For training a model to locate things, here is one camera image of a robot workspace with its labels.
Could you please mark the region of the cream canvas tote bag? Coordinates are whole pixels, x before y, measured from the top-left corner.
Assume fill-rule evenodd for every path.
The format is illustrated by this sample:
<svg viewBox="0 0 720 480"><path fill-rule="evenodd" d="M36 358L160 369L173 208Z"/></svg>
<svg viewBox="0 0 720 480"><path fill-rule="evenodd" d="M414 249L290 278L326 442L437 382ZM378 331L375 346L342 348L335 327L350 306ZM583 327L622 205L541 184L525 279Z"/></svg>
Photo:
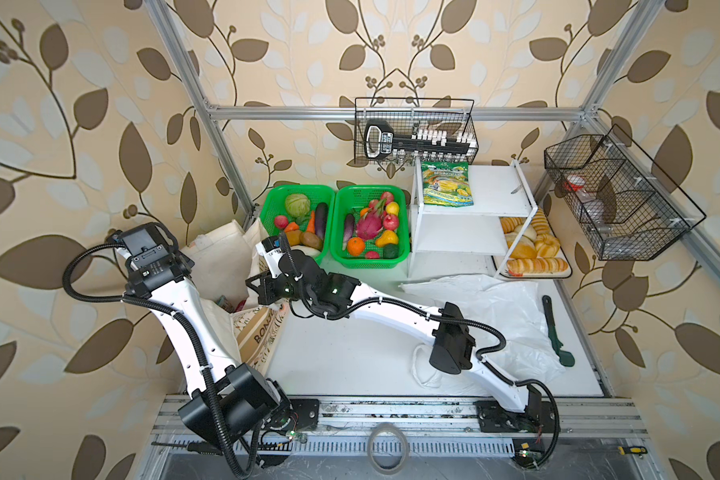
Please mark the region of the cream canvas tote bag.
<svg viewBox="0 0 720 480"><path fill-rule="evenodd" d="M289 307L246 305L245 280L268 271L255 245L267 237L257 220L247 230L232 221L196 237L182 252L195 262L192 280L213 332L233 359L266 375L270 369Z"/></svg>

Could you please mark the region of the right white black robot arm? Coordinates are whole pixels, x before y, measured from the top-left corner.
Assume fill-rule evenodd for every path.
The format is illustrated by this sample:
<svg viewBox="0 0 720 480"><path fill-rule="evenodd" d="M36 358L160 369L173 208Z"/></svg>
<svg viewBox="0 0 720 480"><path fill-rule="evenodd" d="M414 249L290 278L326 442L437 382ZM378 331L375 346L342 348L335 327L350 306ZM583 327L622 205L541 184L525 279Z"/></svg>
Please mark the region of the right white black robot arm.
<svg viewBox="0 0 720 480"><path fill-rule="evenodd" d="M561 434L560 413L551 390L540 380L520 380L488 360L490 353L506 347L505 336L496 328L463 317L459 307L426 307L386 295L359 279L328 273L316 260L293 249L286 236L270 236L255 246L267 271L246 280L258 303L299 302L309 318L326 321L368 320L403 332L432 347L429 364L449 374L466 374L482 384L509 418L543 431L542 398L548 399L552 437L543 451L523 447L514 458L525 470L539 470L552 457Z"/></svg>

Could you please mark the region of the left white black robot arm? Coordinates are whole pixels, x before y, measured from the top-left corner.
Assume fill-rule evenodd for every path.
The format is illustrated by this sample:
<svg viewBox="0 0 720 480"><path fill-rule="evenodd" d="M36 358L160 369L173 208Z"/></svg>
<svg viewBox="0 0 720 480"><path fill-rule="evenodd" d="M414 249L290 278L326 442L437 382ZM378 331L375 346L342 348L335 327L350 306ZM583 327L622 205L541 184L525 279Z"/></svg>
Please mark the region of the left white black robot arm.
<svg viewBox="0 0 720 480"><path fill-rule="evenodd" d="M112 249L126 263L128 279L120 295L92 296L77 291L72 276L94 253ZM190 399L179 410L184 425L216 447L236 479L250 477L261 429L287 406L284 392L250 365L233 358L206 316L192 281L193 261L160 222L116 231L74 257L61 282L73 299L124 303L147 309L161 323L177 353Z"/></svg>

